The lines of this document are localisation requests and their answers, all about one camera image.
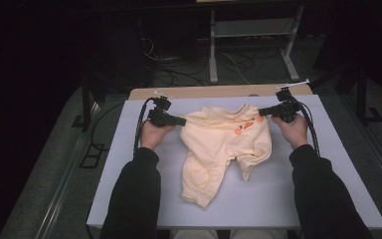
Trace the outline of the white metal stand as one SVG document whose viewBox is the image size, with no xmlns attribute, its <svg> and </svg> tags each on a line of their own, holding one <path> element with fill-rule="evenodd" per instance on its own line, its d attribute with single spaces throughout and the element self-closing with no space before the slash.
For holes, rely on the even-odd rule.
<svg viewBox="0 0 382 239">
<path fill-rule="evenodd" d="M 300 24 L 304 6 L 300 5 L 291 18 L 273 18 L 256 20 L 217 20 L 216 11 L 210 13 L 210 55 L 209 79 L 212 84 L 217 84 L 218 70 L 216 59 L 216 40 L 232 37 L 260 37 L 260 36 L 287 36 L 286 46 L 279 50 L 285 64 L 287 73 L 293 82 L 298 82 L 300 77 L 297 73 L 293 60 L 290 56 L 296 33 Z"/>
</svg>

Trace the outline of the wooden table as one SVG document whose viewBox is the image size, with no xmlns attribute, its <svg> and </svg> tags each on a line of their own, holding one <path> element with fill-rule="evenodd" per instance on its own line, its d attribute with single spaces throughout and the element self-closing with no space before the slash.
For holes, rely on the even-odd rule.
<svg viewBox="0 0 382 239">
<path fill-rule="evenodd" d="M 284 84 L 134 89 L 129 94 L 129 99 L 146 100 L 151 97 L 156 97 L 157 94 L 155 91 L 171 99 L 248 97 L 250 94 L 274 96 L 278 91 L 277 87 L 283 85 Z M 312 94 L 311 88 L 307 84 L 291 87 L 290 92 L 294 96 Z"/>
</svg>

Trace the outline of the person's right hand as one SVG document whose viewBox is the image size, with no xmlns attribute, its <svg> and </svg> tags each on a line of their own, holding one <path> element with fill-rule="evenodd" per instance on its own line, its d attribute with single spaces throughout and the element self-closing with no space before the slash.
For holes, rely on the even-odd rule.
<svg viewBox="0 0 382 239">
<path fill-rule="evenodd" d="M 279 117 L 271 117 L 271 120 L 280 128 L 292 149 L 307 144 L 307 122 L 303 116 L 295 114 L 292 122 L 285 122 Z"/>
</svg>

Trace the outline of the person's left hand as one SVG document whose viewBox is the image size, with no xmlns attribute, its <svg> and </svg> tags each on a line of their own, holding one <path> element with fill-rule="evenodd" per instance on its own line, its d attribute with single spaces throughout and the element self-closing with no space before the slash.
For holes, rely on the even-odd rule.
<svg viewBox="0 0 382 239">
<path fill-rule="evenodd" d="M 165 138 L 165 136 L 175 130 L 174 125 L 157 127 L 147 120 L 141 129 L 140 146 L 154 150 Z"/>
</svg>

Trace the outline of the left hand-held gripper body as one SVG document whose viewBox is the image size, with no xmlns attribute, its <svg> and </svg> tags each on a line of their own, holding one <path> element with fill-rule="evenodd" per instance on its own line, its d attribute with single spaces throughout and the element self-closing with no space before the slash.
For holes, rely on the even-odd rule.
<svg viewBox="0 0 382 239">
<path fill-rule="evenodd" d="M 157 91 L 155 91 L 155 93 L 157 94 L 157 98 L 151 98 L 154 103 L 154 109 L 149 111 L 148 119 L 157 127 L 172 125 L 171 115 L 167 112 L 171 106 L 171 102 L 167 96 L 159 94 Z"/>
</svg>

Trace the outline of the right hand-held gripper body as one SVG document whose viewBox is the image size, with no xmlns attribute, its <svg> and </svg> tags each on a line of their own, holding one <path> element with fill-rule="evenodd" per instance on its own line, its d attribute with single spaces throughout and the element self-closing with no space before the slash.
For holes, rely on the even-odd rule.
<svg viewBox="0 0 382 239">
<path fill-rule="evenodd" d="M 291 87 L 307 84 L 308 80 L 296 84 L 284 84 L 277 87 L 276 96 L 279 100 L 278 109 L 274 112 L 274 117 L 286 123 L 293 122 L 297 112 L 301 112 L 306 120 L 309 120 L 308 108 L 297 100 L 290 92 Z"/>
</svg>

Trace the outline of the cream baby romper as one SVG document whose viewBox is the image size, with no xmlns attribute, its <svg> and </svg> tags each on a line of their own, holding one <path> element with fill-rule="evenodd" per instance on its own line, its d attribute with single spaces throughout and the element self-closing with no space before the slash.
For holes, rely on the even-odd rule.
<svg viewBox="0 0 382 239">
<path fill-rule="evenodd" d="M 180 136 L 188 152 L 181 197 L 202 208 L 216 197 L 231 161 L 248 180 L 253 167 L 271 156 L 269 122 L 256 107 L 243 105 L 235 112 L 204 107 L 185 119 Z"/>
</svg>

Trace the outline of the black metal stand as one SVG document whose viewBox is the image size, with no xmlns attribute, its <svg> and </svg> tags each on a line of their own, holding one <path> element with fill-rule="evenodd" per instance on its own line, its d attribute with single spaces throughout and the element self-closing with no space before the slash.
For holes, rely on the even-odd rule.
<svg viewBox="0 0 382 239">
<path fill-rule="evenodd" d="M 90 79 L 87 75 L 82 79 L 82 114 L 75 116 L 72 127 L 80 128 L 82 131 L 87 131 L 92 124 L 92 110 L 95 100 L 90 88 Z"/>
<path fill-rule="evenodd" d="M 339 95 L 348 95 L 352 89 L 355 89 L 356 116 L 358 119 L 364 125 L 369 125 L 371 122 L 382 122 L 382 116 L 379 112 L 375 108 L 366 106 L 367 77 L 360 64 L 354 62 L 345 63 L 308 85 L 314 90 L 337 76 L 340 79 L 337 81 L 334 90 Z"/>
</svg>

